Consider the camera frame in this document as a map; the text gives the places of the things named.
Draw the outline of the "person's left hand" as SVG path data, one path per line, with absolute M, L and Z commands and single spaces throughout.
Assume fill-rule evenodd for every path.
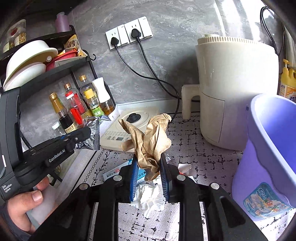
M 36 190 L 18 194 L 6 203 L 6 211 L 9 217 L 8 220 L 19 230 L 30 235 L 35 232 L 36 229 L 29 220 L 27 212 L 43 203 L 44 197 L 42 191 L 48 186 L 49 178 L 46 176 L 36 185 Z

